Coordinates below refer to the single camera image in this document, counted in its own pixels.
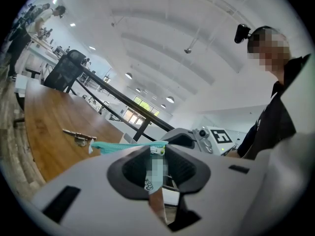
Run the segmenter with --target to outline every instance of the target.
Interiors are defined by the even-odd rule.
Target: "wooden countertop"
[[[63,128],[110,143],[119,143],[123,135],[82,97],[35,83],[27,84],[24,112],[30,148],[46,181],[81,160],[100,155],[96,150],[89,155],[90,141],[80,147]]]

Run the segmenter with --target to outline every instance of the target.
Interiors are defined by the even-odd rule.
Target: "black slot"
[[[80,191],[77,187],[66,186],[43,210],[43,214],[59,223]]]
[[[231,170],[234,170],[234,171],[238,171],[238,172],[244,173],[244,174],[247,174],[248,171],[250,171],[249,168],[246,168],[246,167],[243,167],[243,166],[239,166],[239,165],[231,165],[228,168],[231,169]]]
[[[165,148],[165,158],[168,162],[168,172],[180,193],[196,193],[210,178],[208,165],[171,145]]]

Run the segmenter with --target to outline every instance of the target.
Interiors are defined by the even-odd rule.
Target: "metal handrail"
[[[106,105],[105,105],[100,99],[98,99],[90,90],[88,90],[87,87],[84,86],[78,79],[76,79],[76,82],[79,83],[79,85],[80,85],[81,87],[83,87],[83,89],[84,89],[86,92],[88,92],[88,94],[89,94],[90,96],[92,96],[102,107],[106,108],[109,112],[111,112],[114,116],[116,116],[120,121],[122,121],[123,123],[127,124],[127,125],[128,125],[129,127],[131,127],[133,130],[137,131],[136,135],[141,132],[142,126],[140,126],[139,129],[136,128],[136,127],[133,126],[131,123],[129,123],[128,121],[126,121],[124,118],[122,118],[120,115],[118,115],[115,111],[113,111],[113,110],[110,109],[108,106],[106,106]],[[134,140],[136,140],[136,141],[138,141],[138,139],[140,138],[141,135],[143,135],[145,138],[148,138],[150,141],[156,141],[154,138],[152,138],[152,137],[146,135],[146,134],[143,133],[143,132],[140,134],[140,136],[138,137],[138,139],[137,139],[136,135],[133,137]]]
[[[76,92],[75,92],[75,91],[73,91],[73,89],[72,89],[72,88],[70,88],[70,87],[69,87],[69,89],[71,90],[71,92],[72,92],[74,95],[77,95],[77,94],[76,94]]]
[[[158,127],[162,128],[165,131],[170,131],[174,129],[171,125],[166,123],[165,121],[161,120],[160,118],[156,117],[154,114],[148,112],[146,109],[139,106],[137,103],[135,103],[133,100],[129,99],[126,95],[122,94],[115,88],[113,88],[111,85],[105,83],[101,78],[99,78],[97,75],[95,75],[93,72],[88,70],[87,68],[83,67],[83,72],[86,73],[91,79],[93,79],[97,84],[99,84],[103,89],[108,91],[110,94],[115,96],[118,100],[120,100],[122,103],[126,104],[127,106],[134,109],[136,112],[141,114],[143,117],[148,119],[150,122],[154,123]]]

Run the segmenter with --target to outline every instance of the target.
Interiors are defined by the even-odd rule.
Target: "person standing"
[[[25,28],[22,28],[20,34],[12,41],[8,51],[7,56],[10,59],[10,68],[8,73],[8,78],[15,80],[16,72],[15,72],[15,64],[19,59],[23,49],[30,42],[31,36],[37,34],[38,39],[42,38],[40,29],[44,25],[44,23],[52,16],[55,17],[61,16],[65,13],[64,6],[58,6],[55,10],[48,9],[44,10],[39,16]]]
[[[91,65],[91,62],[87,62],[86,65],[85,65],[85,68],[86,69],[90,69],[90,65]]]
[[[37,5],[35,9],[31,12],[30,16],[26,19],[26,22],[28,24],[31,24],[32,22],[34,22],[35,18],[37,18],[44,10],[47,10],[49,8],[50,8],[49,3]]]
[[[274,84],[269,105],[249,130],[237,151],[226,155],[254,160],[260,151],[273,148],[282,139],[296,133],[280,97],[303,69],[310,54],[292,58],[286,37],[269,26],[259,27],[251,34],[247,49],[253,59],[258,60],[266,71],[278,79]]]
[[[87,62],[90,61],[90,58],[85,58],[82,60],[81,65],[86,66]]]

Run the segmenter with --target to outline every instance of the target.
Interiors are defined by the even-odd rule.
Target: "black railing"
[[[98,99],[82,82],[80,82],[78,79],[76,79],[76,82],[89,94],[94,98],[102,107],[104,107],[106,110],[108,110],[110,113],[112,113],[114,116],[116,116],[120,121],[131,127],[133,130],[137,131],[134,135],[133,139],[135,141],[138,141],[138,139],[143,135],[144,137],[148,138],[151,141],[155,141],[152,137],[146,135],[144,133],[145,129],[149,125],[150,122],[154,123],[158,127],[162,128],[165,131],[170,131],[174,129],[171,125],[166,123],[165,121],[159,119],[152,113],[148,112],[146,109],[139,106],[137,103],[135,103],[133,100],[129,99],[127,96],[113,88],[111,85],[104,82],[102,79],[100,79],[97,75],[92,73],[90,70],[86,69],[84,67],[84,73],[93,81],[95,81],[102,89],[106,90],[109,94],[113,95],[116,99],[120,100],[122,103],[126,104],[130,108],[134,109],[136,112],[141,114],[143,117],[145,117],[145,121],[141,124],[140,128],[136,128],[134,125],[126,121],[124,118],[122,118],[119,114],[117,114],[115,111],[113,111],[111,108],[106,106],[100,99]]]

